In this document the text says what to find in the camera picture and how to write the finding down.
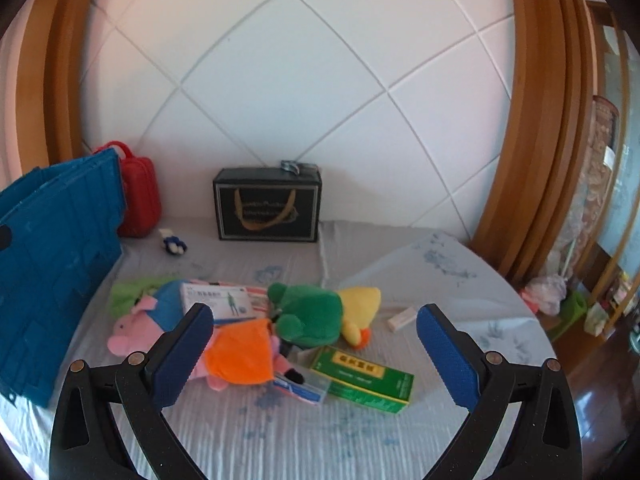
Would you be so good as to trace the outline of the pink pig plush blue shirt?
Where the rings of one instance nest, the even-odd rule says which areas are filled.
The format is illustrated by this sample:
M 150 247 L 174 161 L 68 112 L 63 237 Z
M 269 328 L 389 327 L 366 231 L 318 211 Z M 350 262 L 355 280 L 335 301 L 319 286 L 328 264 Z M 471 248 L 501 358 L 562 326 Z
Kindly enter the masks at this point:
M 183 317 L 183 280 L 138 278 L 116 283 L 108 308 L 115 318 L 107 349 L 114 356 L 148 351 L 163 333 L 173 330 Z

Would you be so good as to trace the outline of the white blue patterned tablecloth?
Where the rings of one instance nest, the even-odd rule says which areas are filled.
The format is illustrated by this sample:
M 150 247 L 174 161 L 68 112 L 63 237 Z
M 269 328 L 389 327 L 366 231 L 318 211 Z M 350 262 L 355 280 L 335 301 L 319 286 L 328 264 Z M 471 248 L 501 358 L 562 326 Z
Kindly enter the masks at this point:
M 118 283 L 171 276 L 266 287 L 313 284 L 373 286 L 382 306 L 363 356 L 411 374 L 410 401 L 396 414 L 336 396 L 310 404 L 272 385 L 217 392 L 189 382 L 164 415 L 211 479 L 419 479 L 465 418 L 439 378 L 413 325 L 390 319 L 436 304 L 483 350 L 516 364 L 552 356 L 547 336 L 512 287 L 443 230 L 324 222 L 313 243 L 224 242 L 213 222 L 168 220 L 186 242 L 181 257 L 156 237 L 124 240 L 122 255 L 99 284 L 68 347 L 67 359 L 111 364 L 106 341 L 114 324 L 108 294 Z

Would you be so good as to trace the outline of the pink pig plush orange dress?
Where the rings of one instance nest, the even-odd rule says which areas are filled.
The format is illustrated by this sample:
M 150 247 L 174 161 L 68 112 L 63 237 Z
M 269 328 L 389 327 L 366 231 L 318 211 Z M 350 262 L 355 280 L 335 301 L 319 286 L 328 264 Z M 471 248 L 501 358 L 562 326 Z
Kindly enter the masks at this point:
M 281 353 L 271 321 L 255 318 L 215 327 L 190 379 L 205 378 L 209 388 L 222 391 L 230 385 L 272 382 L 277 374 L 297 385 L 305 383 L 303 374 Z

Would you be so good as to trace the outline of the small white carton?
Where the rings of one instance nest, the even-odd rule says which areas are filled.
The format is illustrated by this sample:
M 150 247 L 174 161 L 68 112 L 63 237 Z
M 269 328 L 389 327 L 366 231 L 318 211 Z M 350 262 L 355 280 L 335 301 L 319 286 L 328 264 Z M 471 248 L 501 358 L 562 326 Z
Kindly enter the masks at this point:
M 393 333 L 398 332 L 398 330 L 402 330 L 412 323 L 417 315 L 418 311 L 415 308 L 407 308 L 389 318 L 387 320 L 387 326 Z

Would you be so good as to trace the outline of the green yellow medicine box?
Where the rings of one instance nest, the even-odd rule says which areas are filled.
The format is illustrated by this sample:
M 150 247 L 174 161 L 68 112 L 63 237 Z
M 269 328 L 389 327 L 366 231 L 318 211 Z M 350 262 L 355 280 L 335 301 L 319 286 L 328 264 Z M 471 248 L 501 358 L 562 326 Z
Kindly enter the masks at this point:
M 402 370 L 329 346 L 318 350 L 310 369 L 329 379 L 329 394 L 365 408 L 397 414 L 410 403 L 414 376 Z

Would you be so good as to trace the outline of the white blue medicine box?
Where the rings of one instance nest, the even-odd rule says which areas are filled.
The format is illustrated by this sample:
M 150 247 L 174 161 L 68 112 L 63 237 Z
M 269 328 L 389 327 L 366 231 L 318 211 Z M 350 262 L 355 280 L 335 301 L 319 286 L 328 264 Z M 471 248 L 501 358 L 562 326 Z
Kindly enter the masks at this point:
M 265 318 L 269 311 L 265 294 L 241 286 L 183 283 L 181 300 L 184 312 L 196 304 L 208 307 L 215 325 Z

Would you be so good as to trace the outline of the blue plastic storage crate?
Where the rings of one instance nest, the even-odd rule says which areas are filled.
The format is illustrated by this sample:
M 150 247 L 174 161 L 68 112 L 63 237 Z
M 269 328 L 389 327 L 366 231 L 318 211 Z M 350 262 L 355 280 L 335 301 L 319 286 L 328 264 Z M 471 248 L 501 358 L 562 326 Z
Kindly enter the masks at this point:
M 75 330 L 122 253 L 125 196 L 108 148 L 1 193 L 1 394 L 44 408 Z

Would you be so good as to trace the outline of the small blue white figurine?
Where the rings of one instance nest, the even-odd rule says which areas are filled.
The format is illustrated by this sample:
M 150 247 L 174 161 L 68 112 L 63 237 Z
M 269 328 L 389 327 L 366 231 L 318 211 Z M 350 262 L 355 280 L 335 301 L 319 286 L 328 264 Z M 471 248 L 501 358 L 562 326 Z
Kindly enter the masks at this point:
M 171 229 L 159 229 L 158 234 L 160 234 L 160 246 L 169 255 L 182 256 L 188 250 L 186 243 L 178 236 L 175 236 Z

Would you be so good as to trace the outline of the clear blue floss box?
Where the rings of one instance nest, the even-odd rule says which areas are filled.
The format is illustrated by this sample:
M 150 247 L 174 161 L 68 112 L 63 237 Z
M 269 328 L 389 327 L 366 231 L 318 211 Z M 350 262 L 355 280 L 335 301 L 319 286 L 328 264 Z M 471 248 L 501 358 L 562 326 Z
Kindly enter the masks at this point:
M 272 384 L 280 391 L 308 404 L 321 404 L 329 392 L 331 381 L 310 370 L 290 368 L 274 375 Z

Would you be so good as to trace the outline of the red plastic case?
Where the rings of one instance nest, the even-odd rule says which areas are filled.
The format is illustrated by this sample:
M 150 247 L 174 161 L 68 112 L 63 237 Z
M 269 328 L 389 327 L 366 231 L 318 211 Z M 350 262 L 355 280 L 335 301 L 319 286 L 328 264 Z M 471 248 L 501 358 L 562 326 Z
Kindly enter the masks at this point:
M 107 142 L 96 148 L 93 154 L 108 148 L 114 148 L 119 156 L 126 202 L 124 221 L 118 229 L 118 235 L 146 237 L 155 229 L 162 215 L 160 190 L 153 162 L 149 157 L 135 155 L 126 143 L 120 141 Z

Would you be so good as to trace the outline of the green yellow plush toy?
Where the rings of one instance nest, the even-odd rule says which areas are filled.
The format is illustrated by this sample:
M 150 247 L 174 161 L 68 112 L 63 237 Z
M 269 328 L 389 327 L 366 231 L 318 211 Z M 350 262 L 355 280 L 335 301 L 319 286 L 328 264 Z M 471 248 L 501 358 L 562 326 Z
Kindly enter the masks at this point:
M 335 344 L 366 348 L 370 325 L 382 304 L 376 287 L 329 290 L 314 285 L 273 283 L 267 289 L 274 332 L 282 341 L 311 349 Z

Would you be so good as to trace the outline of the black gift box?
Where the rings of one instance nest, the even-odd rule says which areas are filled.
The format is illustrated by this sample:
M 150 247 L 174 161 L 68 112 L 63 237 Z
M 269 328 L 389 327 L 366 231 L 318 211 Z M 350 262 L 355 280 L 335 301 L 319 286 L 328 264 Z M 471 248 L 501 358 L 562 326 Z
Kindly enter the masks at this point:
M 322 179 L 277 167 L 220 170 L 213 180 L 218 237 L 238 242 L 318 240 Z

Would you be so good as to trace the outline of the metal clip on box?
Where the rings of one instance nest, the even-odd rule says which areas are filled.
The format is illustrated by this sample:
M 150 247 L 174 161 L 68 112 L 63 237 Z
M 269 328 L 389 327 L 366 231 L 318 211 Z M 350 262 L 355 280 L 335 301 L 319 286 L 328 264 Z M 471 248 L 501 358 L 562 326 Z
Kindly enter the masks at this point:
M 280 169 L 296 176 L 302 174 L 311 174 L 315 172 L 318 174 L 319 167 L 315 164 L 307 164 L 306 162 L 298 162 L 297 160 L 281 160 Z

